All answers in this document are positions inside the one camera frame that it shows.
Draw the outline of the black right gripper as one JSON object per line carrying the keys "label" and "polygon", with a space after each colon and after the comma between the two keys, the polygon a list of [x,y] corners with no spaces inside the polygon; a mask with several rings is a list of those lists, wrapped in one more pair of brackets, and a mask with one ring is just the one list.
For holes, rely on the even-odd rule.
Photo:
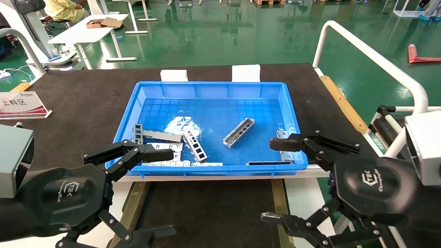
{"label": "black right gripper", "polygon": [[332,172],[337,196],[344,204],[329,201],[307,219],[264,212],[261,221],[282,226],[288,236],[303,238],[314,248],[351,248],[381,237],[373,225],[329,237],[321,233],[318,226],[344,205],[354,216],[377,224],[439,233],[440,186],[423,185],[410,161],[362,157],[359,146],[320,133],[269,140],[271,149],[302,151],[324,171]]}

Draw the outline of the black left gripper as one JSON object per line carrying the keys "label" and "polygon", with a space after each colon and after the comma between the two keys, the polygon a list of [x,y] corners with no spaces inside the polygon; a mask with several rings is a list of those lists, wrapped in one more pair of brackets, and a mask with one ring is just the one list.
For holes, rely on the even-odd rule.
{"label": "black left gripper", "polygon": [[[151,248],[156,238],[175,235],[175,226],[129,232],[108,211],[112,182],[139,163],[170,161],[173,157],[172,149],[155,149],[125,139],[83,154],[85,165],[81,167],[28,172],[16,196],[1,199],[1,241],[51,237],[69,231],[56,248],[92,248],[77,239],[101,220],[120,239],[115,248]],[[95,166],[115,159],[106,171]]]}

